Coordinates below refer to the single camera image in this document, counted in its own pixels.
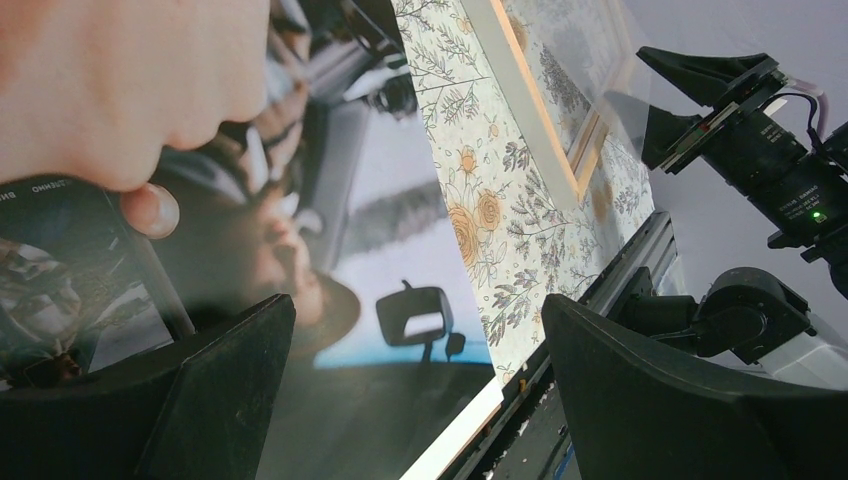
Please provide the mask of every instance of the hat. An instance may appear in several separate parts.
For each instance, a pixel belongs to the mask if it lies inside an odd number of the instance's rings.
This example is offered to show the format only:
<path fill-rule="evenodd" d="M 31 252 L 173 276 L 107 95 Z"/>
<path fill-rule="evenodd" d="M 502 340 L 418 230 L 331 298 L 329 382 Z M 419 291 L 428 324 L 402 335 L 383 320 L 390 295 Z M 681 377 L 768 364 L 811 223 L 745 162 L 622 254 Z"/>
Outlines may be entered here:
<path fill-rule="evenodd" d="M 362 304 L 353 290 L 329 275 L 316 275 L 324 293 L 321 320 L 305 326 L 295 321 L 290 357 L 314 355 L 335 344 L 350 333 L 362 313 Z"/>

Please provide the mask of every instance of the photo of person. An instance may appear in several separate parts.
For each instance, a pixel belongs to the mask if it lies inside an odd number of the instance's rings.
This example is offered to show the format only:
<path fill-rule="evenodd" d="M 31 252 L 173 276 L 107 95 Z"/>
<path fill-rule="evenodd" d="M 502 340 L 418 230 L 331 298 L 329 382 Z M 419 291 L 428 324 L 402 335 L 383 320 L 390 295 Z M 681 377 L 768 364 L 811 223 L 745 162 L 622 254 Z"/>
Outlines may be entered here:
<path fill-rule="evenodd" d="M 152 244 L 200 331 L 292 295 L 257 478 L 400 478 L 494 369 L 392 7 L 275 0 L 268 46 L 259 116 L 163 151 Z"/>
<path fill-rule="evenodd" d="M 400 478 L 494 369 L 390 1 L 107 3 L 0 0 L 0 389 L 288 294 L 257 478 Z"/>

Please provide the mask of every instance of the finger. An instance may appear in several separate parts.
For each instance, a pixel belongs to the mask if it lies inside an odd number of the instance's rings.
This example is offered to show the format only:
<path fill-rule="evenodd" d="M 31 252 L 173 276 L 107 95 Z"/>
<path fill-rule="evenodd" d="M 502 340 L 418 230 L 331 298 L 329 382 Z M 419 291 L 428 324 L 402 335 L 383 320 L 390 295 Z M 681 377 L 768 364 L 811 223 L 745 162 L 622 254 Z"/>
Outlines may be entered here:
<path fill-rule="evenodd" d="M 174 196 L 150 183 L 122 194 L 121 211 L 127 223 L 154 240 L 173 233 L 180 221 L 180 206 Z"/>
<path fill-rule="evenodd" d="M 281 100 L 268 106 L 256 119 L 253 125 L 259 131 L 265 143 L 278 143 L 282 133 L 295 122 L 299 122 L 306 114 L 309 103 L 309 85 L 306 82 L 295 82 L 295 88 Z"/>
<path fill-rule="evenodd" d="M 289 131 L 283 141 L 268 148 L 269 177 L 272 180 L 279 180 L 282 178 L 285 169 L 288 167 L 295 152 L 297 152 L 297 148 L 300 146 L 302 133 L 303 123 L 298 122 L 294 125 L 294 128 Z"/>

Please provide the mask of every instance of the cable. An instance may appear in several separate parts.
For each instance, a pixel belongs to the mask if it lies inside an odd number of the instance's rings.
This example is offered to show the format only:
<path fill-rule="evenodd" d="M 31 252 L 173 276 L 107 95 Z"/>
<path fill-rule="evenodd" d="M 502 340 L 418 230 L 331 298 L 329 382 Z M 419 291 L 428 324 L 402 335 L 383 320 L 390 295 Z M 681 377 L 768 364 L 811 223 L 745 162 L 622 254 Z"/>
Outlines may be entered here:
<path fill-rule="evenodd" d="M 827 126 L 827 117 L 830 113 L 830 102 L 827 99 L 827 94 L 817 85 L 797 78 L 790 77 L 787 86 L 793 90 L 816 97 L 819 103 L 819 121 L 816 125 L 816 133 L 819 134 L 819 137 L 823 137 L 825 127 Z"/>
<path fill-rule="evenodd" d="M 816 117 L 816 112 L 819 109 L 819 101 L 813 97 L 812 95 L 808 95 L 806 93 L 778 93 L 777 95 L 772 95 L 769 97 L 765 103 L 760 106 L 760 110 L 765 110 L 766 107 L 771 105 L 772 102 L 781 97 L 801 97 L 810 102 L 810 115 L 807 117 L 807 135 L 810 136 L 810 143 L 813 147 L 814 152 L 824 152 L 824 146 L 821 141 L 821 137 L 819 137 L 818 132 L 815 128 L 813 128 L 813 119 Z"/>

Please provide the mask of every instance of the black mount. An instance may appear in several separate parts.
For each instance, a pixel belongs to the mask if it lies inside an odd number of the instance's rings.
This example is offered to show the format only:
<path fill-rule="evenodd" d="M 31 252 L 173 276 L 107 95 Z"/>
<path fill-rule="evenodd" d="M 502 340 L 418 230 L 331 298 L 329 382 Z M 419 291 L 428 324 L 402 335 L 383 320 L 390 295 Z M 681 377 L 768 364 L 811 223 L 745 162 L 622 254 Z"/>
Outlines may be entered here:
<path fill-rule="evenodd" d="M 253 478 L 294 319 L 278 295 L 60 386 L 0 393 L 0 476 Z"/>
<path fill-rule="evenodd" d="M 650 271 L 642 267 L 608 318 L 699 357 L 730 350 L 751 364 L 800 333 L 814 334 L 808 310 L 803 298 L 756 268 L 724 272 L 698 304 L 691 296 L 657 296 Z"/>

